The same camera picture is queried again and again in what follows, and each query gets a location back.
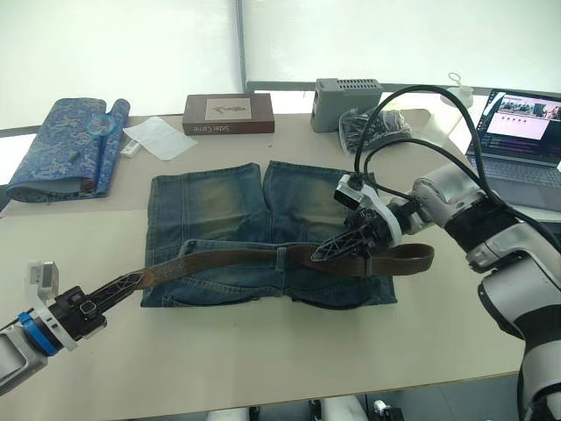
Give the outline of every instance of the table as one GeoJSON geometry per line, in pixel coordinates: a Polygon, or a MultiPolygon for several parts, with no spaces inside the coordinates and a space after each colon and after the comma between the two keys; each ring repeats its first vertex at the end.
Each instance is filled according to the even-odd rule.
{"type": "MultiPolygon", "coordinates": [[[[132,118],[130,125],[143,118],[132,118]]],[[[181,118],[167,121],[177,128],[181,118]]],[[[110,196],[75,203],[14,203],[0,218],[0,320],[27,309],[29,259],[55,260],[60,291],[86,292],[144,261],[146,204],[155,175],[269,160],[352,168],[335,133],[306,115],[276,117],[276,133],[197,138],[172,161],[146,151],[122,159],[110,196]]],[[[452,144],[446,148],[461,157],[452,144]]],[[[445,163],[401,145],[373,160],[378,181],[406,190],[445,163]]],[[[437,227],[406,241],[433,245],[430,271],[396,276],[396,305],[330,311],[266,298],[212,308],[141,309],[136,292],[108,311],[108,327],[60,352],[0,398],[2,418],[108,420],[214,410],[454,382],[518,369],[523,343],[500,331],[477,298],[481,279],[437,227]]]]}

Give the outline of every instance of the belt strap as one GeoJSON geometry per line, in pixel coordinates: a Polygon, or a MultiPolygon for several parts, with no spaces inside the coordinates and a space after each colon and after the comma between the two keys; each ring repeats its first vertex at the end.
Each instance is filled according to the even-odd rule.
{"type": "MultiPolygon", "coordinates": [[[[435,254],[434,248],[425,244],[403,244],[376,254],[370,259],[346,256],[336,260],[312,261],[310,256],[315,250],[316,246],[308,244],[287,247],[287,263],[343,276],[412,275],[428,270],[435,254]]],[[[187,254],[144,269],[146,275],[136,289],[153,287],[206,269],[276,260],[276,258],[276,250],[246,248],[187,254]]]]}

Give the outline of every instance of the belt loop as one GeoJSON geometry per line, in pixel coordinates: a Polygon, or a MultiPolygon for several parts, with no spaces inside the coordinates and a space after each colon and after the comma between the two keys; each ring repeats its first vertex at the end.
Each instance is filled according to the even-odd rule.
{"type": "Polygon", "coordinates": [[[365,264],[366,264],[366,276],[372,276],[372,257],[368,257],[368,259],[365,260],[365,264]]]}
{"type": "Polygon", "coordinates": [[[275,272],[279,272],[281,274],[284,273],[284,269],[286,266],[287,260],[287,248],[286,247],[278,247],[277,248],[277,262],[274,268],[275,272]]]}

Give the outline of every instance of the jeans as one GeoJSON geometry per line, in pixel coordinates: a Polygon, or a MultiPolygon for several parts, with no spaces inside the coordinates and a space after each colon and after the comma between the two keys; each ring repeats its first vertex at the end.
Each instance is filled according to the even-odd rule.
{"type": "Polygon", "coordinates": [[[243,303],[290,296],[328,309],[396,303],[391,276],[351,277],[297,267],[294,243],[318,244],[344,229],[349,211],[333,199],[344,171],[271,161],[259,166],[162,175],[152,181],[146,265],[225,248],[269,249],[276,260],[203,270],[144,291],[143,307],[243,303]]]}

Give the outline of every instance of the book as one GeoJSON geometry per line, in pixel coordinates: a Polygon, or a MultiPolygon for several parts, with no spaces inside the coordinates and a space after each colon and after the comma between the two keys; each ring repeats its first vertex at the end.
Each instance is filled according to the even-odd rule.
{"type": "Polygon", "coordinates": [[[269,94],[189,95],[183,114],[187,135],[274,133],[269,94]]]}

